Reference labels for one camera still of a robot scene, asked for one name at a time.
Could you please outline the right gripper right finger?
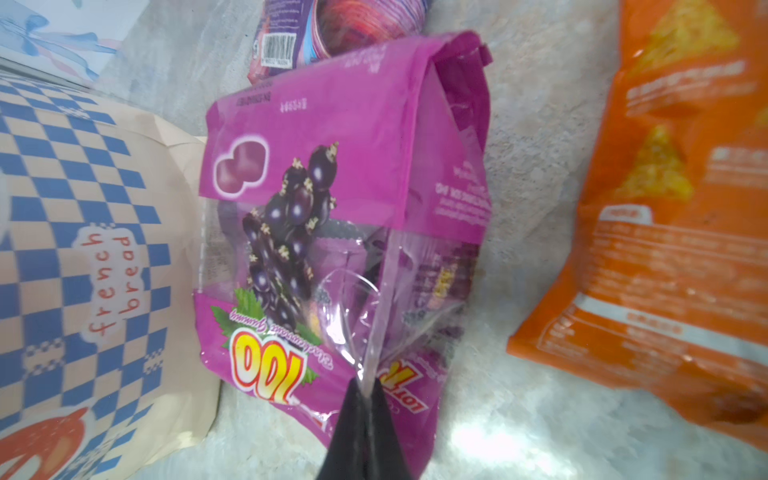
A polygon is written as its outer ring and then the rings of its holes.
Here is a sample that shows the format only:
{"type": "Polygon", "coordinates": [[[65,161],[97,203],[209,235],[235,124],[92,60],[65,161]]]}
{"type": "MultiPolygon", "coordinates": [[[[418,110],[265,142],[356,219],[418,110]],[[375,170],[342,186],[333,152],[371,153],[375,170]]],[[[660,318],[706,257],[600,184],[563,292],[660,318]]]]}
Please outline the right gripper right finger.
{"type": "Polygon", "coordinates": [[[411,480],[412,475],[396,433],[384,388],[379,380],[365,400],[365,435],[368,442],[365,478],[411,480]]]}

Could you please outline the blue checkered paper bag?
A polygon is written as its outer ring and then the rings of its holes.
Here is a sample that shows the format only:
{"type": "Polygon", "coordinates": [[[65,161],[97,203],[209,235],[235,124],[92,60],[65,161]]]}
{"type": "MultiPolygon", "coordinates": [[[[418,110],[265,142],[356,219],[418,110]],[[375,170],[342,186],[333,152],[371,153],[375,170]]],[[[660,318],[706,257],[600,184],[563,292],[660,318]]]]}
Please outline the blue checkered paper bag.
{"type": "Polygon", "coordinates": [[[3,478],[124,479],[207,435],[203,150],[154,114],[2,75],[3,478]]]}

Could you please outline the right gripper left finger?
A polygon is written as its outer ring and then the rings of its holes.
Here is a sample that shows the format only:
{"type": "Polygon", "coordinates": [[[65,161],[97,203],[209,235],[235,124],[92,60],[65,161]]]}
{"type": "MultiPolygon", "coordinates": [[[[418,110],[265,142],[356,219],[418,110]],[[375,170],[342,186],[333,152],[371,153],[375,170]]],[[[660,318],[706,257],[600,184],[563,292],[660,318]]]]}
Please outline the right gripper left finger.
{"type": "Polygon", "coordinates": [[[366,478],[366,404],[358,381],[352,379],[345,393],[333,438],[316,480],[366,478]]]}

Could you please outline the purple grape candy bag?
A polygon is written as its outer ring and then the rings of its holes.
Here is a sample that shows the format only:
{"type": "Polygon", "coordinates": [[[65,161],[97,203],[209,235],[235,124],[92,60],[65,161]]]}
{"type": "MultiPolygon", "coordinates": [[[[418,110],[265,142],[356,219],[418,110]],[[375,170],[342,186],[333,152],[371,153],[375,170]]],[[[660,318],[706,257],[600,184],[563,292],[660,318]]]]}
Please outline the purple grape candy bag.
{"type": "Polygon", "coordinates": [[[379,380],[412,479],[434,450],[491,217],[491,55],[472,31],[370,46],[217,100],[199,193],[202,363],[328,449],[379,380]]]}

